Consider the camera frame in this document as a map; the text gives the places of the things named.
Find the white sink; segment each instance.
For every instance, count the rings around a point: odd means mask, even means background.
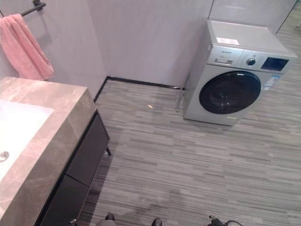
[[[52,112],[47,107],[0,100],[0,181]]]

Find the black baseboard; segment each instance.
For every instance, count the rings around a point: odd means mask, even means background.
[[[164,85],[164,84],[160,84],[160,83],[153,83],[153,82],[147,82],[147,81],[138,81],[138,80],[132,80],[132,79],[123,79],[123,78],[118,78],[118,77],[107,76],[105,78],[102,86],[98,90],[98,92],[97,92],[97,94],[94,98],[94,102],[96,102],[99,95],[101,94],[105,84],[107,83],[107,80],[122,81],[122,82],[134,83],[134,84],[140,84],[140,85],[147,85],[147,86],[158,86],[158,87],[164,87],[164,88],[169,88],[169,89],[180,89],[179,86],[169,86],[169,85]]]
[[[98,97],[99,97],[99,95],[100,95],[100,93],[102,92],[102,90],[103,90],[103,88],[104,88],[104,86],[105,86],[105,84],[107,83],[107,80],[108,80],[108,76],[105,78],[105,80],[103,81],[103,84],[102,84],[102,86],[99,88],[99,90],[98,90],[98,92],[97,92],[97,94],[95,95],[95,97],[94,97],[94,103],[96,102],[96,100],[98,99]]]

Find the washing machine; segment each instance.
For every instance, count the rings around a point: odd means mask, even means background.
[[[208,20],[186,79],[184,118],[234,125],[296,59],[266,27]]]

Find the black cabinet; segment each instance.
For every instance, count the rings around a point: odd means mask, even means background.
[[[41,226],[66,226],[77,219],[89,188],[64,175],[59,183]]]
[[[66,174],[90,186],[108,141],[109,138],[106,135],[102,120],[100,116],[97,115],[82,140]]]
[[[77,219],[109,142],[98,111],[93,115],[35,226],[66,226]]]

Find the vanity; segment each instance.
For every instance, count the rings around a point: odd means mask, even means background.
[[[65,226],[78,218],[102,157],[111,155],[99,112],[85,87],[5,77],[0,88],[2,105],[48,114],[0,181],[0,226]]]

